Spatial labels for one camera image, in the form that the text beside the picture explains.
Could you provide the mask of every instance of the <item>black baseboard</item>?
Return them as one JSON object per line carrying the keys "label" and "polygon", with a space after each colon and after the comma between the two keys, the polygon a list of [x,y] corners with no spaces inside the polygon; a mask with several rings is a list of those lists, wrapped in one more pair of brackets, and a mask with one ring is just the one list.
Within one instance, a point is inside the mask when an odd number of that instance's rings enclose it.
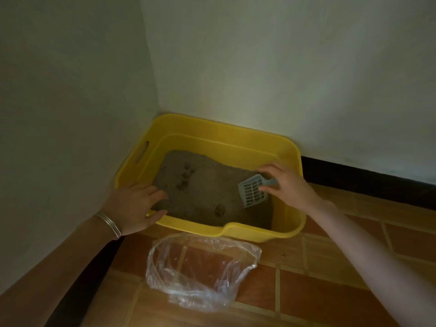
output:
{"label": "black baseboard", "polygon": [[[319,185],[436,210],[436,186],[302,157],[304,178]],[[46,327],[79,327],[122,240],[110,242],[86,267]]]}
{"label": "black baseboard", "polygon": [[436,185],[309,157],[301,160],[308,182],[436,210]]}

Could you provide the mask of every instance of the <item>bracelet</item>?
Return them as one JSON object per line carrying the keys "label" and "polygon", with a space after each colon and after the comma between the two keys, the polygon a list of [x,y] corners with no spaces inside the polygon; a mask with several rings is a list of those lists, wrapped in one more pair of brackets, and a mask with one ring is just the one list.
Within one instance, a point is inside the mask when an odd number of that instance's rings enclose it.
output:
{"label": "bracelet", "polygon": [[117,225],[115,225],[115,223],[112,221],[111,218],[109,218],[108,216],[106,216],[104,213],[101,213],[101,212],[97,212],[95,214],[95,216],[100,217],[101,219],[103,219],[106,222],[106,224],[108,224],[109,227],[112,228],[112,231],[115,233],[116,240],[118,240],[121,237],[121,231],[119,230]]}

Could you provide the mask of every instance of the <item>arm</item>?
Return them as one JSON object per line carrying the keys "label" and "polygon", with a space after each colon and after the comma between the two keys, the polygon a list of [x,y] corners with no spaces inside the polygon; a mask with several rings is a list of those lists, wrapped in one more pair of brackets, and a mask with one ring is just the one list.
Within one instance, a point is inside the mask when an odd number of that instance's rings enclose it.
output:
{"label": "arm", "polygon": [[302,177],[271,163],[259,168],[280,188],[259,190],[309,214],[342,250],[374,295],[401,326],[431,326],[436,321],[436,288],[402,263],[378,240],[321,199]]}
{"label": "arm", "polygon": [[[165,214],[146,218],[151,206],[166,198],[154,186],[134,184],[112,191],[101,208],[123,235],[147,228]],[[0,297],[0,326],[43,326],[73,282],[89,262],[115,237],[112,229],[94,216]]]}

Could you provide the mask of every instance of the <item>gray sand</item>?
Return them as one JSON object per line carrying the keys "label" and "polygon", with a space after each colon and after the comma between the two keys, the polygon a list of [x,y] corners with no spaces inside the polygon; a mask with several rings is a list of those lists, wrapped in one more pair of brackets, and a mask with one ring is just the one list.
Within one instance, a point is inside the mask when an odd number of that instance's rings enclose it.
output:
{"label": "gray sand", "polygon": [[172,217],[210,226],[229,222],[271,229],[271,198],[244,209],[238,183],[257,172],[215,162],[207,156],[173,150],[164,158],[153,185],[168,193],[169,200],[153,206]]}

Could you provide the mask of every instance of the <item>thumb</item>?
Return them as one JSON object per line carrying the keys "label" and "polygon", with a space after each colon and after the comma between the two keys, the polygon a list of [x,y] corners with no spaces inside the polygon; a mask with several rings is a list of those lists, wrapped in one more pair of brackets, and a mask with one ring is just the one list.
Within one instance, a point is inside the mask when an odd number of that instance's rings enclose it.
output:
{"label": "thumb", "polygon": [[280,195],[280,189],[271,186],[260,186],[258,189],[277,197]]}
{"label": "thumb", "polygon": [[145,218],[145,228],[158,222],[167,213],[168,213],[167,210],[159,210],[159,211],[153,213],[151,216],[146,217]]}

